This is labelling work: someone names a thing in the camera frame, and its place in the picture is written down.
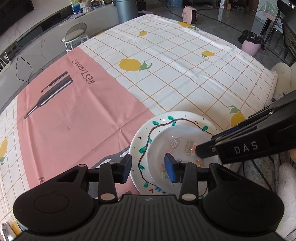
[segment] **ribbed black surface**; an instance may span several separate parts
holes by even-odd
[[[101,206],[95,217],[72,233],[39,237],[22,233],[16,241],[281,241],[275,233],[235,237],[212,227],[193,205],[174,196],[125,195],[116,204]]]

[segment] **stacked plates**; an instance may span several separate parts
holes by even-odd
[[[171,153],[180,162],[198,167],[218,163],[218,156],[199,158],[195,146],[209,141],[220,131],[207,119],[186,111],[167,112],[147,121],[134,136],[131,178],[143,195],[179,195],[181,183],[171,183],[164,166],[164,155]],[[206,192],[206,182],[199,182],[199,196]]]

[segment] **gray cylindrical bin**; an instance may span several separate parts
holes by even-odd
[[[119,23],[124,23],[138,17],[138,9],[135,0],[116,0]]]

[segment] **pink trash can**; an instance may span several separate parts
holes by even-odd
[[[254,44],[252,42],[245,40],[242,44],[242,51],[254,57],[254,55],[257,53],[260,47],[261,47],[261,44]]]

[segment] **person's hand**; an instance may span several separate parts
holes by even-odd
[[[290,158],[296,162],[296,149],[290,150]]]

